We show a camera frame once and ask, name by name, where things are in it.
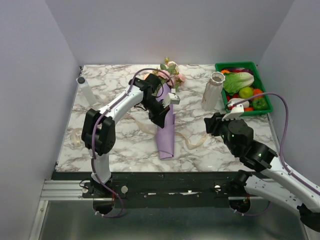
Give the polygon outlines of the beige ribbon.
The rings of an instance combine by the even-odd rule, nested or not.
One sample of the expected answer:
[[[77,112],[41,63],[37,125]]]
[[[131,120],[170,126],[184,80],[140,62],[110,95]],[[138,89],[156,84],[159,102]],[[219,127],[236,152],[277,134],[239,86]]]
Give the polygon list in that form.
[[[125,120],[125,119],[132,119],[134,120],[135,124],[138,126],[139,130],[142,131],[143,133],[145,134],[149,134],[149,135],[153,135],[155,136],[156,135],[156,132],[154,131],[151,131],[148,127],[150,125],[145,125],[143,124],[142,122],[138,121],[135,117],[133,117],[132,115],[130,114],[125,114],[121,120]],[[77,147],[80,147],[82,145],[82,142],[81,142],[81,137],[78,136],[78,132],[82,132],[82,128],[74,128],[71,132],[71,135],[70,135],[70,140],[71,140],[71,143],[73,144],[73,146],[75,148]],[[181,132],[178,132],[178,131],[175,131],[174,132],[174,136],[179,136],[179,137],[182,137],[184,139],[184,142],[187,146],[187,148],[189,150],[193,150],[193,149],[196,149],[198,148],[199,146],[201,146],[205,141],[206,139],[208,138],[208,134],[207,133],[204,133],[201,138],[198,140],[198,142],[196,144],[192,144],[190,141],[189,141],[189,138],[181,133]]]

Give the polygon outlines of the purple wrapping paper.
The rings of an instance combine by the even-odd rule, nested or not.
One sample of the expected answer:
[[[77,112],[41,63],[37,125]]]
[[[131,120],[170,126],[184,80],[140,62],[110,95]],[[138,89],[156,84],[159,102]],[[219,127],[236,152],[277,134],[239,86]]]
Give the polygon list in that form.
[[[169,111],[165,116],[164,128],[157,127],[156,132],[156,147],[160,160],[172,158],[175,153],[175,118],[171,104]]]

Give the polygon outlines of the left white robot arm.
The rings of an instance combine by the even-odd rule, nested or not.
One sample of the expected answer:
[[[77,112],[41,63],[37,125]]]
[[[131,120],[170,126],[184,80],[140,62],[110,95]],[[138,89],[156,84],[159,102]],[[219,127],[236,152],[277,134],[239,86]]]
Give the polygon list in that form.
[[[96,183],[93,191],[101,198],[111,191],[108,180],[112,174],[109,164],[109,152],[116,143],[116,125],[134,106],[142,104],[148,111],[151,122],[160,128],[165,127],[165,118],[170,110],[158,100],[154,93],[161,80],[150,74],[145,80],[134,77],[125,91],[101,110],[89,109],[86,112],[81,133],[84,146],[91,150],[91,177]]]

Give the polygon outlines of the pink artificial flower bouquet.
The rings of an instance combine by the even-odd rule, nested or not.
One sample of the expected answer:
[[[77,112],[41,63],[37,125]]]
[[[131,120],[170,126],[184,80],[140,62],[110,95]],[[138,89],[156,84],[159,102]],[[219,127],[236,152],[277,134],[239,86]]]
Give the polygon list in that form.
[[[160,85],[155,91],[157,94],[163,90],[165,85],[177,90],[186,81],[186,77],[180,73],[178,64],[168,57],[165,57],[163,63],[159,65],[159,68],[152,70],[151,74],[158,76],[160,79]]]

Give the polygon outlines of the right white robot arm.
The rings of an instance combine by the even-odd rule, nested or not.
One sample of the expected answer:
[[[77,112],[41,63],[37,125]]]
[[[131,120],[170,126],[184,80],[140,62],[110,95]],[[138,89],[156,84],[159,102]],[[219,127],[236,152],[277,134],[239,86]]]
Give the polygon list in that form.
[[[225,119],[216,112],[204,118],[206,133],[221,137],[231,154],[247,168],[261,173],[277,184],[244,171],[230,183],[230,191],[241,196],[245,192],[260,196],[283,206],[300,216],[300,221],[318,232],[320,230],[320,188],[290,168],[267,145],[254,140],[254,130],[242,119]]]

